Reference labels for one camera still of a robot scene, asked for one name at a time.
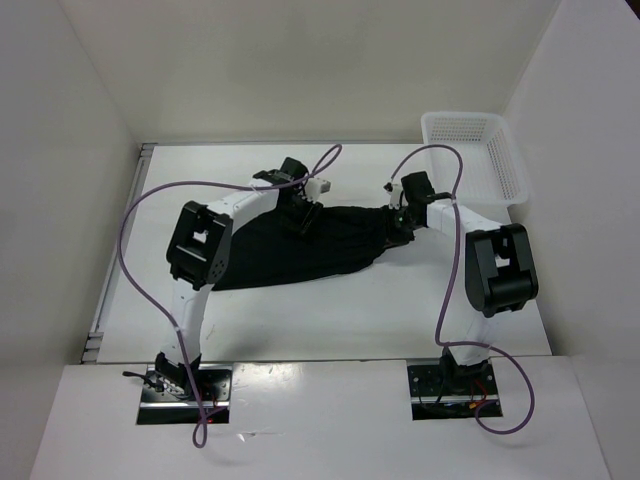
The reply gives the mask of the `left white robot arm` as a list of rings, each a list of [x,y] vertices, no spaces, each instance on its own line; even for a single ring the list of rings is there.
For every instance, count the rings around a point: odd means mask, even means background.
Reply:
[[[288,157],[280,168],[256,173],[246,187],[219,200],[183,206],[166,254],[172,331],[155,359],[156,374],[175,398],[185,400],[198,391],[206,304],[229,269],[233,235],[273,210],[304,234],[322,209],[320,196],[330,188],[329,181],[311,177],[304,164]]]

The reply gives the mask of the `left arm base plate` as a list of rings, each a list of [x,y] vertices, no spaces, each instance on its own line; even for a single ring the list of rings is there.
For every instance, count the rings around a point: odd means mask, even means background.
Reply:
[[[228,424],[231,409],[232,367],[203,365],[196,375],[209,425]],[[163,384],[152,365],[147,367],[136,419],[137,425],[195,425],[199,410],[192,394]]]

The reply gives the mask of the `black shorts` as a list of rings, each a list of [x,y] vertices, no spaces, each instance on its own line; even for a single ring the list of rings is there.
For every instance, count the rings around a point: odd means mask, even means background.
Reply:
[[[285,228],[282,216],[265,213],[232,237],[228,268],[214,286],[228,291],[288,285],[346,275],[371,266],[385,251],[415,239],[398,229],[388,207],[325,207],[310,230]]]

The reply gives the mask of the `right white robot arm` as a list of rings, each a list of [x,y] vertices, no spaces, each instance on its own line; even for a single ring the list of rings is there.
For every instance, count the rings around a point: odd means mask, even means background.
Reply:
[[[453,195],[437,193],[426,172],[409,174],[384,185],[389,195],[387,219],[395,243],[408,243],[414,232],[427,228],[453,241],[452,270],[435,329],[442,347],[438,378],[450,393],[476,382],[488,366],[498,325],[508,312],[520,311],[539,290],[524,226],[501,224],[456,203]],[[442,337],[445,317],[455,290],[468,306],[459,323],[461,333]]]

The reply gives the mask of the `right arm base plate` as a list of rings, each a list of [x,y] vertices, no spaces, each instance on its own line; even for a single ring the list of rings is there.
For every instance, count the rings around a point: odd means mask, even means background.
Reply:
[[[407,366],[414,421],[501,417],[502,409],[491,366],[481,373],[454,378],[434,361]]]

